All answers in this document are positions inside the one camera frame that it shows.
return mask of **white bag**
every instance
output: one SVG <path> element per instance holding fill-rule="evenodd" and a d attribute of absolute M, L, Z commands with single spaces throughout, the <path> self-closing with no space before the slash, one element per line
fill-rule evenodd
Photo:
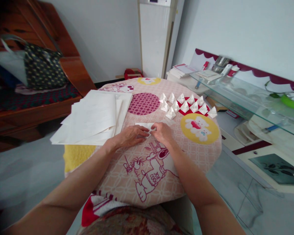
<path fill-rule="evenodd" d="M 25 51 L 12 51 L 6 44 L 5 40 L 26 41 L 12 34 L 1 35 L 2 44 L 7 51 L 0 52 L 0 65 L 27 86 L 24 65 Z"/>

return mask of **yellow fabric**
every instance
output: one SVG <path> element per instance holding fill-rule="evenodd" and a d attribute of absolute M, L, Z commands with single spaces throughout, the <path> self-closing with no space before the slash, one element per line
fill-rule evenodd
<path fill-rule="evenodd" d="M 71 172 L 84 161 L 86 161 L 95 151 L 95 145 L 65 145 L 64 146 L 64 172 Z"/>

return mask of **pink tablecloth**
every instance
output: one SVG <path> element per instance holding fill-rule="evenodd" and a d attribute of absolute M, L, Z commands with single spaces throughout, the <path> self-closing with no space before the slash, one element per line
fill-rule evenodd
<path fill-rule="evenodd" d="M 158 100 L 163 92 L 167 97 L 173 92 L 176 98 L 181 93 L 185 97 L 193 94 L 199 98 L 186 87 L 159 78 L 135 78 L 107 84 L 101 90 L 132 92 L 133 100 L 123 128 L 137 122 L 169 124 L 173 138 L 205 173 L 219 157 L 221 134 L 215 118 L 211 119 L 207 114 L 184 116 L 178 112 L 173 120 L 169 120 L 160 110 Z M 168 150 L 153 136 L 137 146 L 119 149 L 95 193 L 140 207 L 174 200 L 185 194 Z"/>

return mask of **tiled floor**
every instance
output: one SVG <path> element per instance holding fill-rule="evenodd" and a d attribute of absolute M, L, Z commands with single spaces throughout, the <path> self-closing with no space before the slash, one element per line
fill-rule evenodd
<path fill-rule="evenodd" d="M 64 179 L 64 148 L 50 144 L 52 134 L 0 153 L 1 229 L 20 219 Z M 207 177 L 238 214 L 247 234 L 294 234 L 294 195 L 277 196 L 261 188 L 224 152 Z M 81 211 L 68 234 L 75 234 L 80 223 Z M 193 224 L 194 233 L 201 234 L 195 210 Z"/>

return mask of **white wall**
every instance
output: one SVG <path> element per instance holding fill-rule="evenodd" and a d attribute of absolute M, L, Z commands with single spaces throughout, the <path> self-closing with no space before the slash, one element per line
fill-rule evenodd
<path fill-rule="evenodd" d="M 294 81 L 294 0 L 185 1 L 173 64 L 195 48 Z"/>
<path fill-rule="evenodd" d="M 94 82 L 140 68 L 137 0 L 44 0 L 56 8 Z"/>

